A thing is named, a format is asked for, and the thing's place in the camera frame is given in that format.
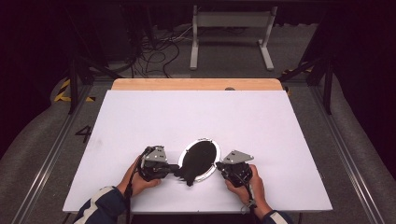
gray floor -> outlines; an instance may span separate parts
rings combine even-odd
[[[296,67],[315,29],[314,25],[273,29],[268,44],[275,66],[273,72],[265,69],[256,44],[261,32],[256,29],[247,29],[239,35],[221,30],[203,32],[200,36],[196,71],[189,69],[190,40],[179,42],[179,55],[167,65],[166,71],[172,77],[185,78],[279,77],[285,69]],[[177,49],[171,46],[163,53],[170,59],[177,54]],[[152,63],[149,68],[161,70],[162,65]],[[131,71],[123,75],[130,76]],[[150,73],[150,76],[163,77],[161,72]],[[111,87],[111,81],[105,77],[98,77],[97,80],[99,79],[102,81],[96,81],[88,89],[80,87],[80,91],[86,91],[88,96],[96,97],[95,102],[82,104],[74,117],[67,114],[69,103],[54,102],[48,110],[29,123],[10,146],[0,161],[0,223],[12,222],[20,206],[26,204],[23,200],[35,179],[43,180],[40,185],[43,188],[35,193],[36,197],[29,206],[31,209],[27,210],[24,216],[21,215],[24,210],[20,211],[17,220],[21,220],[21,223],[62,223],[67,218],[68,215],[62,212],[62,207],[86,146],[83,143],[84,137],[75,133],[86,125],[94,126],[106,90]],[[303,223],[396,223],[395,181],[353,116],[336,78],[332,87],[331,116],[323,113],[321,104],[318,103],[317,95],[321,92],[322,86],[307,87],[303,80],[304,74],[301,74],[284,85],[290,88],[291,104],[318,170],[322,173],[324,186],[334,208],[331,212],[304,213]],[[62,84],[63,81],[60,80],[54,87],[52,101]],[[331,128],[332,122],[337,127],[336,131],[340,134],[341,141]],[[64,125],[69,123],[71,126],[65,139],[61,139],[62,143],[55,146],[54,143],[60,142],[59,133],[63,132]],[[347,155],[340,149],[343,146],[347,148]],[[47,156],[51,155],[55,147],[59,147],[60,151],[51,157],[56,162],[47,170],[49,175],[37,176],[43,163],[46,164]],[[345,157],[352,159],[352,165]],[[356,175],[361,175],[358,181],[355,179]],[[361,193],[361,186],[366,187],[370,195]],[[380,214],[381,217],[373,219],[375,215],[370,215],[370,210],[365,205],[366,201],[375,203],[375,206],[369,208],[377,208],[379,213],[374,211],[374,214]],[[290,216],[297,223],[298,214],[290,213]],[[72,223],[73,218],[74,215],[70,215],[65,223]],[[134,220],[135,223],[157,222],[153,217],[142,216],[135,217]],[[213,219],[195,217],[191,223],[213,223]]]

person's left hand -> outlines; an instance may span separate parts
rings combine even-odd
[[[134,163],[129,167],[129,169],[126,171],[123,179],[117,185],[117,189],[119,189],[119,191],[122,193],[122,195],[124,194],[124,192],[126,190],[126,187],[129,182],[129,178],[131,178],[132,171],[134,170],[134,166],[137,164],[137,161],[138,161],[138,158],[136,158],[136,160],[134,160]],[[161,179],[153,179],[153,180],[147,182],[140,176],[140,174],[138,172],[136,172],[132,179],[132,183],[133,183],[132,184],[132,190],[133,190],[132,197],[134,197],[135,195],[142,192],[144,189],[153,188],[153,187],[158,186],[159,184],[161,184]]]

white metal frame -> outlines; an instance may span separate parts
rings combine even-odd
[[[265,28],[264,39],[259,39],[259,47],[262,52],[267,70],[273,71],[270,54],[267,49],[268,39],[274,24],[277,7],[272,7],[271,12],[200,12],[197,6],[193,8],[192,16],[192,49],[190,69],[198,68],[198,27],[262,27]]]

person's right hand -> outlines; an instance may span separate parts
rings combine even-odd
[[[259,218],[259,220],[262,220],[263,217],[273,209],[268,205],[267,201],[265,201],[264,184],[262,183],[262,179],[259,176],[256,166],[253,164],[250,164],[249,166],[253,174],[249,184],[252,188],[254,200],[256,201],[257,205],[257,207],[254,209],[254,214]],[[248,191],[244,186],[236,188],[229,180],[226,180],[225,184],[227,185],[227,189],[229,191],[238,195],[243,204],[249,203]]]

table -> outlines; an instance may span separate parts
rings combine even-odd
[[[222,91],[229,87],[236,91]],[[76,212],[99,188],[117,185],[146,146],[164,145],[168,162],[177,163],[184,147],[201,137],[215,140],[222,158],[232,149],[253,155],[274,209],[332,210],[276,79],[154,78],[118,79],[107,92],[64,211]],[[192,187],[168,175],[156,189],[134,197],[131,209],[135,214],[239,213],[241,205],[215,172]]]

